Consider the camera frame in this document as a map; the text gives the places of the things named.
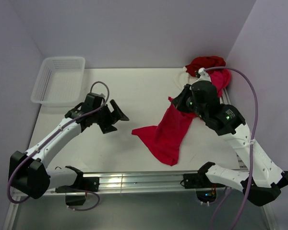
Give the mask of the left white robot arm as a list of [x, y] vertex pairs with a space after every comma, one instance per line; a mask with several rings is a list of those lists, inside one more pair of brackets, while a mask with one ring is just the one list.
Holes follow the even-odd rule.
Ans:
[[54, 157], [76, 136], [93, 124], [103, 134], [116, 131], [114, 124], [128, 121], [114, 100], [100, 94], [88, 93], [85, 101], [69, 110], [59, 125], [42, 141], [25, 152], [16, 151], [10, 157], [8, 187], [15, 188], [33, 199], [40, 198], [51, 188], [79, 191], [84, 189], [84, 173], [72, 166], [49, 171], [47, 167]]

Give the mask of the bright red t-shirt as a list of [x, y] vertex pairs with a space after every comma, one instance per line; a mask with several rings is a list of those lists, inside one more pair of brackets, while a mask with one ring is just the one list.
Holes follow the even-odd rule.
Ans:
[[157, 126], [134, 129], [132, 135], [137, 136], [159, 162], [174, 166], [178, 163], [181, 143], [194, 118], [194, 113], [180, 112], [171, 104]]

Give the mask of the dark red t-shirt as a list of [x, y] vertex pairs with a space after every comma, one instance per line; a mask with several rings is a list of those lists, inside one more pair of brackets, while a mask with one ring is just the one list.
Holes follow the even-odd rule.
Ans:
[[186, 65], [186, 72], [192, 77], [195, 77], [195, 72], [200, 68], [211, 67], [224, 67], [226, 65], [225, 60], [218, 56], [197, 57], [190, 64]]

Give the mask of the pink t-shirt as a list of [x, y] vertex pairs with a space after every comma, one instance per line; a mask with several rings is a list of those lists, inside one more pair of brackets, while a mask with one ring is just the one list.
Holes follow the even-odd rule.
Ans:
[[211, 82], [216, 87], [217, 95], [222, 96], [222, 90], [225, 89], [231, 81], [231, 73], [227, 69], [213, 70], [210, 74]]

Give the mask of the aluminium mounting rail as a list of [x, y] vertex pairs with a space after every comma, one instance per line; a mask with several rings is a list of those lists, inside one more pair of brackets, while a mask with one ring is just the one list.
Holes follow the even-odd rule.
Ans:
[[51, 172], [40, 168], [37, 170], [18, 171], [10, 174], [9, 185], [33, 199], [38, 199], [48, 190], [54, 189], [56, 193], [89, 192], [79, 190], [83, 177], [99, 177], [98, 191], [110, 190], [153, 190], [163, 191], [177, 187], [183, 180], [185, 173], [194, 172], [142, 172], [142, 173], [117, 173], [96, 174], [84, 173], [74, 167], [59, 168]]

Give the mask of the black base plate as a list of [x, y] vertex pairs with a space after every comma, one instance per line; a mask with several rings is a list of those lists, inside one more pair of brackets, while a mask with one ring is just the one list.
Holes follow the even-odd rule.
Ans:
[[185, 189], [199, 189], [203, 188], [200, 175], [198, 173], [185, 173], [183, 174], [182, 186]]
[[99, 177], [83, 177], [81, 179], [79, 190], [97, 192], [99, 188]]

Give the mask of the white t-shirt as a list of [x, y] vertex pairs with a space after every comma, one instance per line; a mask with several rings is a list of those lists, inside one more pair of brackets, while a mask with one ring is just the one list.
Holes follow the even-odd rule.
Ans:
[[188, 72], [187, 68], [183, 67], [177, 75], [173, 77], [173, 81], [179, 90], [183, 90], [186, 84], [192, 85], [197, 80], [196, 77], [192, 77]]

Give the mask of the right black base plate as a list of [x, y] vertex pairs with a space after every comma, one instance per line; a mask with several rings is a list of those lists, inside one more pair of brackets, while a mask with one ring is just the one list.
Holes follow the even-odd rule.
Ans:
[[200, 175], [198, 173], [185, 173], [183, 174], [182, 186], [185, 189], [199, 189], [203, 188]]

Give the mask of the white plastic mesh basket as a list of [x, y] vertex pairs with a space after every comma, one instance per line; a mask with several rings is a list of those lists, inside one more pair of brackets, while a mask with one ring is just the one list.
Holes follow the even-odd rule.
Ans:
[[81, 97], [85, 58], [48, 57], [43, 60], [31, 101], [48, 107], [68, 107]]

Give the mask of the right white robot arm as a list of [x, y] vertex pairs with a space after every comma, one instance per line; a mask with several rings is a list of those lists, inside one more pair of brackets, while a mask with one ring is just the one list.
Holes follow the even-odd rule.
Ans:
[[252, 204], [264, 206], [274, 201], [288, 185], [288, 171], [268, 157], [254, 138], [256, 128], [249, 128], [238, 109], [220, 102], [209, 70], [200, 68], [196, 71], [198, 79], [192, 85], [186, 84], [172, 104], [180, 112], [200, 117], [232, 147], [248, 171], [240, 172], [207, 162], [196, 173], [184, 174], [183, 186], [186, 189], [227, 186], [242, 192]]

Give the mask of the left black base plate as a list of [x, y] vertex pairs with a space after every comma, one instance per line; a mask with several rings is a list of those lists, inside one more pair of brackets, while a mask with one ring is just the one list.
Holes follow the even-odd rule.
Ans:
[[81, 179], [79, 190], [97, 192], [99, 188], [99, 177], [83, 177]]

